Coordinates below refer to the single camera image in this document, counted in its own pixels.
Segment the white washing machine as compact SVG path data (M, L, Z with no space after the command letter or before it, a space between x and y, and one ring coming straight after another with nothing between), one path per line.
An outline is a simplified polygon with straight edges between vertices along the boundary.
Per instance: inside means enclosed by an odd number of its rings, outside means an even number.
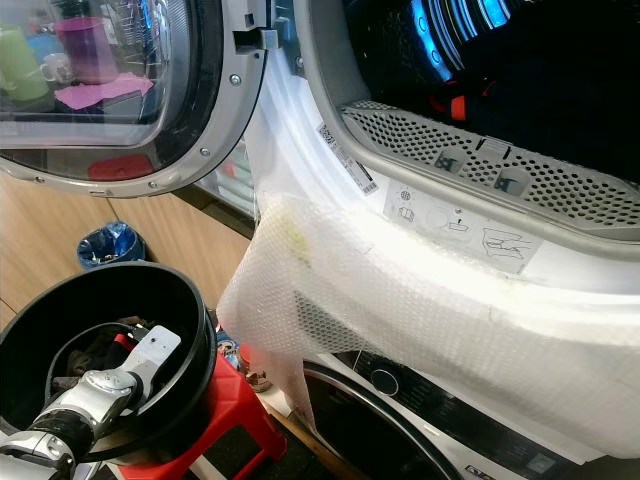
M640 480L640 460L515 419L375 353L303 362L314 435L367 480Z

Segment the clear bubble wrap sheet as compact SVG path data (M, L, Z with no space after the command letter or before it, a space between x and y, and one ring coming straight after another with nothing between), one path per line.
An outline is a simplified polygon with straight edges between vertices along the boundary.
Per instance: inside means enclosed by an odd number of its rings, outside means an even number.
M367 212L269 195L216 312L252 347L366 349L640 458L640 296L525 282Z

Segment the white pictogram instruction sticker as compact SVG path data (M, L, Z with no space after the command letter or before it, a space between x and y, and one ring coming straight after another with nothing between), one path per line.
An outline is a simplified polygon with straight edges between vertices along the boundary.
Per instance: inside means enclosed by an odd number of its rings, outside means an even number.
M383 212L394 223L504 273L521 273L543 244L543 239L530 233L425 195L398 180L388 184Z

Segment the small orange capped bottle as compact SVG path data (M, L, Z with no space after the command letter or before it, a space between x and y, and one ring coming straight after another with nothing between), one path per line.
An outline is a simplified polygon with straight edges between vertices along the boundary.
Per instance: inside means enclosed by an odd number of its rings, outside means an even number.
M230 337L223 326L218 326L215 333L219 355L243 376L244 380L250 384L250 387L256 393L265 393L273 388L273 384L266 378L265 372L253 369L250 362L250 353L242 349L238 340Z

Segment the red plastic stool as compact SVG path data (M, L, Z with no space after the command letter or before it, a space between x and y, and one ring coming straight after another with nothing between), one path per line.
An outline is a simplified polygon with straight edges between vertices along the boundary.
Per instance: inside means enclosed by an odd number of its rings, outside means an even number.
M197 442L168 463L120 466L120 480L252 480L283 460L288 440L241 372L221 355L207 394L212 416Z

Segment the bin with blue bag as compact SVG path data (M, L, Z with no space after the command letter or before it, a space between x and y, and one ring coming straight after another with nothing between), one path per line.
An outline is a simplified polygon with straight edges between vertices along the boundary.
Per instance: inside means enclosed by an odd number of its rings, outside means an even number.
M110 221L83 237L77 244L77 259L84 270L101 268L115 262L145 261L145 239L124 221Z

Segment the black and red garment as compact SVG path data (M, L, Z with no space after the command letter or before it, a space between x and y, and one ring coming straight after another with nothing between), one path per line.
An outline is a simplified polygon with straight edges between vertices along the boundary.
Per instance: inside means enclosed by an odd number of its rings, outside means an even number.
M453 123L466 123L468 105L477 99L485 99L490 95L494 79L456 77L431 87L428 91L430 113L436 119Z

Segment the black door latch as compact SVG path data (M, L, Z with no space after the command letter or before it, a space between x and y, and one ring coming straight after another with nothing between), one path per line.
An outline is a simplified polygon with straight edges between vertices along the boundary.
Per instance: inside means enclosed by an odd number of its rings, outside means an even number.
M279 35L273 28L259 27L232 31L233 45L238 55L259 54L279 49Z

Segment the dark clothes with red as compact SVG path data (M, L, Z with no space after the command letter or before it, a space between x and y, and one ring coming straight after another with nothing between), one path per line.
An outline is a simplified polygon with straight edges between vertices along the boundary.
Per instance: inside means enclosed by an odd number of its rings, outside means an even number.
M115 369L147 334L141 324L104 323L74 335L52 356L44 385L45 401L72 388L84 372Z

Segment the grey perforated lint filter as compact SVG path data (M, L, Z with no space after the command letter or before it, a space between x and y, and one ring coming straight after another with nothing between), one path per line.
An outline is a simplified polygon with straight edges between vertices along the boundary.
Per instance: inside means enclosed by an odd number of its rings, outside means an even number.
M340 108L361 145L471 195L614 241L640 239L640 187L371 100Z

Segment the black round plastic bucket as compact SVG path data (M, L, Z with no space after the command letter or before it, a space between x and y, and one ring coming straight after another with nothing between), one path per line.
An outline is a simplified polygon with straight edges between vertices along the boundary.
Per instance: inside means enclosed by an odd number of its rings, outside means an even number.
M164 465L186 453L211 419L207 389L214 370L214 323L196 284L156 262L101 266L70 276L28 303L0 340L0 429L17 433L45 407L51 367L86 347L102 323L138 317L180 338L157 371L154 397L120 417L88 454L90 462Z

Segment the white barcode label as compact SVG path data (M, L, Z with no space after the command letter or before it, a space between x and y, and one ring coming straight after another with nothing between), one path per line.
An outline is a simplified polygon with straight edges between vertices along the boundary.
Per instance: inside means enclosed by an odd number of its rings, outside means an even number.
M367 170L361 163L357 163L357 161L353 160L352 157L347 154L346 150L339 145L337 138L335 138L334 134L329 131L329 128L326 127L325 123L317 125L317 133L319 133L319 136L321 137L321 140L325 142L325 145L329 147L329 150L333 151L333 154L337 157L339 164L343 166L343 169L346 170L349 178L352 179L352 182L356 184L356 187L360 189L364 195L371 195L371 193L378 191L378 184L376 184L374 178L371 177L369 170Z

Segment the round glass dryer door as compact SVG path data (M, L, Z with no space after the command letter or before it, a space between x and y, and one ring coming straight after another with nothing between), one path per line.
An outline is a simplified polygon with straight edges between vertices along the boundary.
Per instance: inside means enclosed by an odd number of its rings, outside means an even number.
M160 195L206 177L241 141L282 0L0 0L5 173L99 197Z

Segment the white tumble dryer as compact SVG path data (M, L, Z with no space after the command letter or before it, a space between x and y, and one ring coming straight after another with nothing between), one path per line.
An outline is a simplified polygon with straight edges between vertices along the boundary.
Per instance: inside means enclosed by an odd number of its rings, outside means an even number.
M384 214L388 184L398 180L543 239L526 268L521 273L506 271L509 275L567 291L640 296L640 239L594 236L507 202L440 183L361 145L340 115L344 105L371 100L480 134L472 125L436 119L426 106L428 91L461 77L462 45L477 33L503 26L520 8L520 0L282 0L276 22L283 33L283 50L269 64L259 119L253 123L257 200L264 202L270 193L288 193L317 204L367 212L439 244ZM369 170L378 191L364 195L356 187L317 133L320 123L326 124L353 160ZM553 157L527 138L485 137ZM640 187L640 143L618 160L570 164Z

